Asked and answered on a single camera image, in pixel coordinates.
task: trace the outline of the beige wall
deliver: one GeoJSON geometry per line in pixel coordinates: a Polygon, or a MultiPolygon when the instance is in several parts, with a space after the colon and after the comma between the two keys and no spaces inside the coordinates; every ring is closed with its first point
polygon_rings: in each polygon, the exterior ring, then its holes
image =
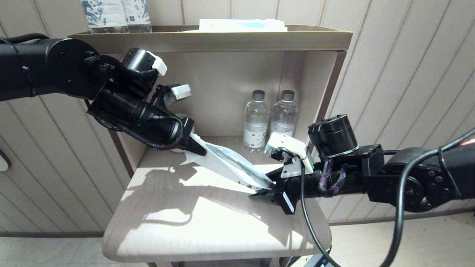
{"type": "MultiPolygon", "coordinates": [[[[277,18],[353,31],[327,114],[348,114],[360,144],[433,148],[475,126],[472,0],[148,2],[153,25],[277,18]]],[[[3,0],[0,26],[3,37],[41,32],[64,38],[87,30],[79,0],[3,0]]],[[[65,95],[2,102],[0,114],[0,148],[13,162],[0,172],[0,227],[104,230],[128,181],[109,133],[84,114],[82,103],[65,95]]],[[[135,148],[129,156],[136,165],[144,147],[126,140],[135,148]]],[[[362,195],[319,203],[332,222],[394,213],[390,205],[362,195]]],[[[473,200],[452,201],[435,211],[473,206],[473,200]]]]}

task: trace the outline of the floor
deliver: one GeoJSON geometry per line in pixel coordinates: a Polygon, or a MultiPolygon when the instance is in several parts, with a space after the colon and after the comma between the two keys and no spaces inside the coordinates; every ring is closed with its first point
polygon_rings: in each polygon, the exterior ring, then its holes
{"type": "MultiPolygon", "coordinates": [[[[379,266],[390,245],[393,223],[333,226],[331,255],[345,267],[379,266]]],[[[475,266],[473,212],[407,220],[392,266],[475,266]]],[[[302,257],[293,267],[303,267],[302,257]]],[[[194,262],[193,266],[211,263],[194,262]]],[[[0,238],[1,267],[146,267],[117,263],[101,252],[100,238],[0,238]]]]}

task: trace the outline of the tabletop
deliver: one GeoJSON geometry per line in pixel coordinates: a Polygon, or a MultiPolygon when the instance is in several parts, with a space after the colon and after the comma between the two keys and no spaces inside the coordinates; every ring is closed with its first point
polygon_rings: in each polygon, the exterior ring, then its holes
{"type": "MultiPolygon", "coordinates": [[[[242,137],[210,137],[258,169],[281,164],[242,149],[242,137]]],[[[253,191],[194,163],[185,155],[149,148],[122,196],[103,238],[103,253],[118,262],[175,262],[288,257],[319,253],[300,207],[251,201],[253,191]]],[[[306,200],[313,228],[325,248],[332,236],[315,199],[306,200]]]]}

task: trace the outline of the bottle label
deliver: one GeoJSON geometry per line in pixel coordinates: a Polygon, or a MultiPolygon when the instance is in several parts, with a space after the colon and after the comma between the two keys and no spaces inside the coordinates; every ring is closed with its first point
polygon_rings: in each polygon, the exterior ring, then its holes
{"type": "Polygon", "coordinates": [[[266,130],[262,132],[251,132],[244,129],[244,145],[252,148],[263,147],[266,143],[266,130]]]}
{"type": "Polygon", "coordinates": [[[147,0],[122,0],[122,5],[127,24],[150,24],[147,0]]]}
{"type": "Polygon", "coordinates": [[[90,28],[127,26],[121,0],[81,0],[90,28]]]}
{"type": "Polygon", "coordinates": [[[270,134],[272,134],[273,132],[276,132],[279,134],[285,134],[290,137],[294,135],[295,125],[292,125],[292,127],[289,127],[289,126],[286,127],[284,124],[279,125],[277,127],[273,127],[273,126],[274,124],[271,124],[270,134]]]}

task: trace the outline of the shelf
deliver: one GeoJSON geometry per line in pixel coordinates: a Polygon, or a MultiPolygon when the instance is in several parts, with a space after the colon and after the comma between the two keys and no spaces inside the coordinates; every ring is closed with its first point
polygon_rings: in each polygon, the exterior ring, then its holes
{"type": "Polygon", "coordinates": [[[126,53],[140,47],[162,52],[344,51],[350,31],[310,25],[287,25],[288,32],[181,32],[198,26],[153,26],[150,33],[89,32],[69,36],[92,45],[99,53],[126,53]]]}

